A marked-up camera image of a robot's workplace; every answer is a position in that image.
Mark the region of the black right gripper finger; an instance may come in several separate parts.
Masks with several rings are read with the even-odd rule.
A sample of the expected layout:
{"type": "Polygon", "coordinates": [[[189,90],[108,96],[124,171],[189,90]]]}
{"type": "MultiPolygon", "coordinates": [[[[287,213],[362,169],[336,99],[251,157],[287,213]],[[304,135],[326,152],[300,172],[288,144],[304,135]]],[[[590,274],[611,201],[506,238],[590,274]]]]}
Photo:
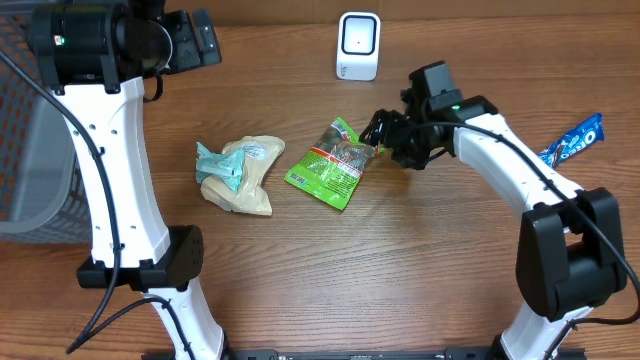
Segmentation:
{"type": "Polygon", "coordinates": [[[388,112],[386,110],[376,111],[369,124],[360,134],[359,141],[367,145],[382,145],[386,134],[387,121],[388,112]]]}
{"type": "Polygon", "coordinates": [[[393,150],[398,143],[398,138],[396,135],[373,135],[372,136],[372,147],[375,150],[376,154],[383,153],[387,150],[393,150]]]}

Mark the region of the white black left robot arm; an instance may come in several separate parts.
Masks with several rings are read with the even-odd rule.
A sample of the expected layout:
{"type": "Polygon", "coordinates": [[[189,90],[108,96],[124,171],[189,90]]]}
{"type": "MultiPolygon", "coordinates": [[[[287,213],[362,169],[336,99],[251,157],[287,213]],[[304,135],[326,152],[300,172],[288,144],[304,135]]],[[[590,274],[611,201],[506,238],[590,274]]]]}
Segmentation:
{"type": "Polygon", "coordinates": [[[64,117],[88,200],[92,249],[79,284],[127,286],[153,306],[176,359],[221,359],[223,329],[199,275],[194,225],[167,225],[146,152],[144,83],[220,62],[207,10],[166,12],[161,1],[65,1],[35,8],[28,45],[39,93],[64,117]]]}

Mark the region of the beige snack bag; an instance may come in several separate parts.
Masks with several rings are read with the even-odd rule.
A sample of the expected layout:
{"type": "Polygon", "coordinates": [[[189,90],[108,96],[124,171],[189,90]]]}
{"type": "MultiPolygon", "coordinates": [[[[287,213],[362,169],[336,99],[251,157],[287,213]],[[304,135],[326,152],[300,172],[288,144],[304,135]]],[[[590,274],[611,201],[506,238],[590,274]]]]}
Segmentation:
{"type": "Polygon", "coordinates": [[[227,143],[220,154],[242,148],[245,152],[243,176],[237,192],[222,180],[209,176],[200,184],[202,196],[225,211],[271,216],[272,207],[262,188],[266,173],[285,150],[285,142],[274,136],[245,136],[227,143]]]}

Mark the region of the blue Oreo cookie pack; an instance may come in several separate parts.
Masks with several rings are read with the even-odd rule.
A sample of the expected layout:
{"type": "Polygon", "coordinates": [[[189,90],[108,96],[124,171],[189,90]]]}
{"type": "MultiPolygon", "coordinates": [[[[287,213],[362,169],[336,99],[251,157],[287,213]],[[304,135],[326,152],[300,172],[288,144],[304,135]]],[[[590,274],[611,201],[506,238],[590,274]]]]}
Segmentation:
{"type": "Polygon", "coordinates": [[[579,152],[605,139],[602,114],[595,113],[538,154],[549,167],[555,169],[579,152]]]}

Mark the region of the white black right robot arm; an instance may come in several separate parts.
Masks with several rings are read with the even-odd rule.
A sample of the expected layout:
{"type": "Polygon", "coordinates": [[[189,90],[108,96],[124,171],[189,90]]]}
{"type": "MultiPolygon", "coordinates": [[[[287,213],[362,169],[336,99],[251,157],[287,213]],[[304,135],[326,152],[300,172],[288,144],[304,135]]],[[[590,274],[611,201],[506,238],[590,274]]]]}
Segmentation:
{"type": "Polygon", "coordinates": [[[524,303],[483,358],[560,359],[561,343],[581,324],[638,321],[637,313],[591,315],[627,285],[639,285],[624,256],[616,198],[545,164],[489,100],[462,95],[445,62],[412,72],[409,83],[404,111],[376,111],[361,141],[414,170],[448,153],[476,170],[520,220],[516,279],[524,303]]]}

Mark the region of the teal wrapper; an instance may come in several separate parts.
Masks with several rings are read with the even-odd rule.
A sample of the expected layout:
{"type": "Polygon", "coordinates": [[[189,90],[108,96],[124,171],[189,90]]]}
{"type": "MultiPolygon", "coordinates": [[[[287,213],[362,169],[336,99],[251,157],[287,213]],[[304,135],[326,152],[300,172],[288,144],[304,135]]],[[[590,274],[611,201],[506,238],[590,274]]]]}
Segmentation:
{"type": "Polygon", "coordinates": [[[242,148],[228,155],[209,151],[197,142],[195,179],[201,184],[209,176],[218,177],[233,192],[237,192],[243,176],[245,152],[242,148]]]}

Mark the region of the green snack bag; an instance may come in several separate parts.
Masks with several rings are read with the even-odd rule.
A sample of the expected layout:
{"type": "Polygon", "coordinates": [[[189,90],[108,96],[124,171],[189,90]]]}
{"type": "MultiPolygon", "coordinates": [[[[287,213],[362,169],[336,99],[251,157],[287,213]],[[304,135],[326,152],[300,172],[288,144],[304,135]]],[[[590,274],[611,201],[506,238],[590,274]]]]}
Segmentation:
{"type": "Polygon", "coordinates": [[[381,148],[365,144],[337,117],[321,137],[286,173],[284,180],[322,202],[344,210],[367,164],[381,148]]]}

